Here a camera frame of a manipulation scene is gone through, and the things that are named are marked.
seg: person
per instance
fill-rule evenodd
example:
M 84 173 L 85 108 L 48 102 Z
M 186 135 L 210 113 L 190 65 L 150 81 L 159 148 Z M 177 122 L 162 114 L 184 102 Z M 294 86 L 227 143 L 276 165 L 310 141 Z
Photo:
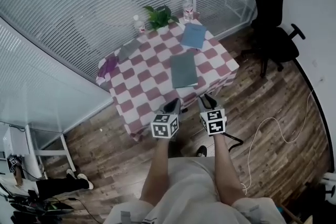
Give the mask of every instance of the person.
M 85 174 L 78 174 L 77 178 L 71 169 L 67 170 L 66 178 L 45 179 L 31 181 L 22 178 L 21 164 L 17 162 L 13 174 L 0 175 L 0 194 L 8 196 L 29 196 L 29 190 L 35 191 L 37 196 L 45 200 L 55 195 L 79 189 L 93 189 L 93 184 Z
M 169 140 L 158 140 L 140 199 L 114 206 L 105 223 L 286 223 L 272 199 L 244 195 L 224 136 L 213 138 L 214 158 L 168 159 Z

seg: white cable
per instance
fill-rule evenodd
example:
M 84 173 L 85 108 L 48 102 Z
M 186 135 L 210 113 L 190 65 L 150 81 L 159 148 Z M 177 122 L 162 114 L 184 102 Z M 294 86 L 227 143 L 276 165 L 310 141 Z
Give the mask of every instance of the white cable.
M 291 143 L 295 142 L 295 141 L 299 138 L 299 136 L 300 136 L 300 134 L 301 134 L 301 132 L 302 132 L 302 130 L 303 130 L 303 127 L 305 126 L 306 119 L 307 119 L 307 115 L 308 115 L 308 101 L 309 101 L 309 97 L 311 96 L 311 94 L 313 93 L 313 91 L 314 91 L 314 89 L 313 89 L 313 90 L 310 92 L 310 94 L 308 95 L 307 103 L 306 103 L 306 115 L 305 115 L 305 117 L 304 117 L 303 125 L 302 125 L 302 127 L 301 127 L 301 130 L 300 130 L 298 136 L 297 136 L 294 140 L 292 140 L 292 141 L 290 141 L 290 142 L 286 141 L 286 139 L 284 138 L 284 136 L 283 136 L 283 134 L 282 134 L 282 130 L 281 130 L 280 124 L 279 124 L 279 122 L 278 122 L 278 120 L 277 120 L 276 118 L 273 118 L 273 117 L 266 118 L 266 119 L 264 119 L 264 120 L 259 124 L 259 126 L 258 126 L 258 128 L 257 128 L 257 131 L 256 131 L 256 133 L 255 133 L 255 135 L 254 135 L 254 138 L 253 138 L 253 140 L 252 140 L 252 142 L 251 142 L 251 146 L 250 146 L 250 149 L 249 149 L 249 151 L 248 151 L 248 156 L 247 156 L 247 167 L 248 167 L 248 174 L 249 174 L 249 177 L 250 177 L 250 184 L 248 185 L 248 187 L 246 187 L 244 183 L 241 183 L 241 184 L 244 186 L 243 190 L 245 190 L 245 195 L 247 194 L 247 189 L 252 185 L 252 177 L 251 177 L 251 169 L 250 169 L 249 159 L 250 159 L 250 153 L 251 153 L 252 145 L 253 145 L 254 140 L 256 139 L 256 136 L 257 136 L 257 133 L 258 133 L 258 131 L 259 131 L 260 126 L 261 126 L 266 120 L 271 120 L 271 119 L 273 119 L 273 120 L 275 120 L 275 121 L 277 122 L 277 124 L 278 124 L 279 130 L 280 130 L 280 134 L 281 134 L 281 137 L 282 137 L 282 139 L 284 140 L 284 142 L 287 143 L 287 144 L 291 144 Z

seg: small bottle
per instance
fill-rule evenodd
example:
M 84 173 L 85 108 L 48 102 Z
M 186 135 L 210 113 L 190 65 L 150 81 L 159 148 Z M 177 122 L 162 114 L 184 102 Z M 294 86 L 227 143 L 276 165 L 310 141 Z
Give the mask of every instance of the small bottle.
M 193 3 L 190 0 L 184 0 L 183 2 L 183 18 L 185 20 L 192 20 L 194 13 Z
M 145 31 L 146 31 L 145 23 L 143 21 L 139 20 L 139 16 L 138 15 L 134 15 L 133 19 L 135 20 L 134 27 L 135 27 L 136 31 L 139 34 L 145 33 Z

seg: hardwood floor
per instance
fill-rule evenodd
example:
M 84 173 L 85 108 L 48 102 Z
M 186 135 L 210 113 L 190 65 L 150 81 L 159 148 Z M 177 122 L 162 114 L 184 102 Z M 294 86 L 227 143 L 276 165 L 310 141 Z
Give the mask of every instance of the hardwood floor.
M 242 59 L 239 55 L 249 47 L 250 33 L 250 29 L 245 29 L 222 40 L 240 68 L 234 83 L 217 96 L 226 110 L 227 133 L 244 141 L 243 146 L 231 151 L 231 157 L 245 185 L 249 184 L 247 155 L 258 125 L 265 118 L 275 117 L 284 138 L 293 140 L 302 127 L 310 93 L 292 62 L 285 63 L 282 72 L 277 72 L 275 64 L 269 62 L 266 77 L 260 78 L 259 59 L 255 56 Z M 308 104 L 306 124 L 294 143 L 282 140 L 274 120 L 266 121 L 259 129 L 249 159 L 252 185 L 247 196 L 268 196 L 275 202 L 286 202 L 299 195 L 306 182 L 319 178 L 330 168 L 328 140 L 319 111 L 312 98 Z M 191 156 L 200 145 L 206 145 L 208 156 L 213 156 L 213 139 L 202 131 L 198 113 L 194 103 L 183 115 L 178 134 L 184 143 L 182 153 Z M 227 141 L 229 146 L 235 143 L 229 138 Z M 67 143 L 78 171 L 89 177 L 95 189 L 59 199 L 80 199 L 102 222 L 114 205 L 140 196 L 155 140 L 149 136 L 136 143 L 126 134 L 114 105 L 72 130 Z M 53 157 L 46 160 L 46 168 L 50 177 L 62 178 L 68 164 L 65 158 Z M 65 223 L 94 223 L 79 202 L 67 203 L 77 211 L 64 217 Z

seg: chair base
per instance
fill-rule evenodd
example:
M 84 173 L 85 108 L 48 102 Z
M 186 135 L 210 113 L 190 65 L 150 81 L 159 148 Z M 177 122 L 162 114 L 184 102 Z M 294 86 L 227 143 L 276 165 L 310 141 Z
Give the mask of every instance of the chair base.
M 266 75 L 267 65 L 268 65 L 269 58 L 262 55 L 262 50 L 261 49 L 242 50 L 241 53 L 240 53 L 240 55 L 242 57 L 245 57 L 247 54 L 259 54 L 259 55 L 262 56 L 262 58 L 261 58 L 261 72 L 260 72 L 260 76 L 262 78 L 264 78 L 265 75 Z M 273 62 L 278 66 L 278 71 L 279 72 L 281 72 L 284 69 L 283 65 L 280 62 L 274 61 L 274 60 L 273 60 Z

